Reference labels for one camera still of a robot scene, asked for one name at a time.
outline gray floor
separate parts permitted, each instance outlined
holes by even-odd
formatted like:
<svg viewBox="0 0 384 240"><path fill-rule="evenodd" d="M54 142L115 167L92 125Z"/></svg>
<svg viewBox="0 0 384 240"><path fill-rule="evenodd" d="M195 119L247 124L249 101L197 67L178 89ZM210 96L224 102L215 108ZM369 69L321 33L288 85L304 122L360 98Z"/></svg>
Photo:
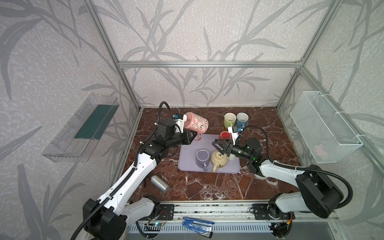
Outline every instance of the gray floor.
<svg viewBox="0 0 384 240"><path fill-rule="evenodd" d="M145 239L140 234L128 234L127 240ZM195 233L163 233L156 240L207 240ZM276 237L270 233L213 233L212 240L274 240ZM291 232L285 237L286 240L310 239L310 240L334 240L331 229L326 222L298 222L293 223Z"/></svg>

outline pink mug handle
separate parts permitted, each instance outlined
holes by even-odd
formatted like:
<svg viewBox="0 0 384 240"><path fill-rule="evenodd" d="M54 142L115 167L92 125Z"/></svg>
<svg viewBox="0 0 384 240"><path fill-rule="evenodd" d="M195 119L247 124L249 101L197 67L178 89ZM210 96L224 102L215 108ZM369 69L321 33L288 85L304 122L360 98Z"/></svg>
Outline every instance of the pink mug handle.
<svg viewBox="0 0 384 240"><path fill-rule="evenodd" d="M197 133L197 135L199 136L199 139L196 139L196 137L194 138L195 141L199 141L201 139L201 133Z"/></svg>

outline pink mug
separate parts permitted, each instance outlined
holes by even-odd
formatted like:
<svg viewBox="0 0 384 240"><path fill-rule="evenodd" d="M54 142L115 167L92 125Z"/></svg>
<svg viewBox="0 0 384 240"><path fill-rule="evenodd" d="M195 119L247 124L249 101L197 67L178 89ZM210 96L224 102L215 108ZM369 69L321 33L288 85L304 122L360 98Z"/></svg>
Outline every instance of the pink mug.
<svg viewBox="0 0 384 240"><path fill-rule="evenodd" d="M184 123L184 128L197 132L199 139L195 140L199 141L201 135L208 129L208 120L192 112L187 112L186 116L187 120Z"/></svg>

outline cream-colored teapot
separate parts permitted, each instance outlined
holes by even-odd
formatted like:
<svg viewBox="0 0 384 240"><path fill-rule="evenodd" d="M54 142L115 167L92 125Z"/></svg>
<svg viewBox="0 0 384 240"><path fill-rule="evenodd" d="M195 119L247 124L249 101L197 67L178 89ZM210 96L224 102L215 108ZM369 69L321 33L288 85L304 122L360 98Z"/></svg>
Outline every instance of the cream-colored teapot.
<svg viewBox="0 0 384 240"><path fill-rule="evenodd" d="M211 155L211 162L214 165L212 172L216 172L218 167L224 167L228 162L228 156L221 154L219 151L214 151Z"/></svg>

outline silver cylinder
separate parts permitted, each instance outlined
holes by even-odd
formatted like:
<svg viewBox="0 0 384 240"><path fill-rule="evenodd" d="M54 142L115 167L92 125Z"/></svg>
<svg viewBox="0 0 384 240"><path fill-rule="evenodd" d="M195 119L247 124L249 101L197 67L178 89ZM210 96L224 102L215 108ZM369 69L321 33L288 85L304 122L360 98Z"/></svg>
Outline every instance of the silver cylinder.
<svg viewBox="0 0 384 240"><path fill-rule="evenodd" d="M151 177L151 183L155 185L162 193L166 193L169 190L169 185L156 175Z"/></svg>

